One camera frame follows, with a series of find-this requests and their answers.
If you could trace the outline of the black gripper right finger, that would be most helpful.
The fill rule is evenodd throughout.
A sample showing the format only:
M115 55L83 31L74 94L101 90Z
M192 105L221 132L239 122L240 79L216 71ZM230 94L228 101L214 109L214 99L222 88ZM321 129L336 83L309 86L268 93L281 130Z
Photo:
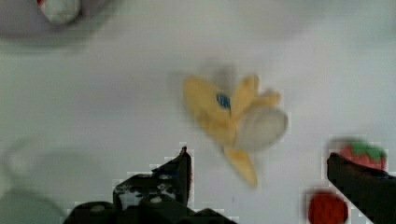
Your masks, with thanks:
M327 159L327 177L373 224L396 223L393 175L332 153Z

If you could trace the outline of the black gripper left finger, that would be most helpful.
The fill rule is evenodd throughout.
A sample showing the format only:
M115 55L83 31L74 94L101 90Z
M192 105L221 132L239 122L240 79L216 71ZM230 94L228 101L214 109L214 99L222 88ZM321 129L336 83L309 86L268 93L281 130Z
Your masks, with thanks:
M76 206L64 224L237 224L218 212L188 207L191 156L179 154L149 174L137 174L119 183L113 201Z

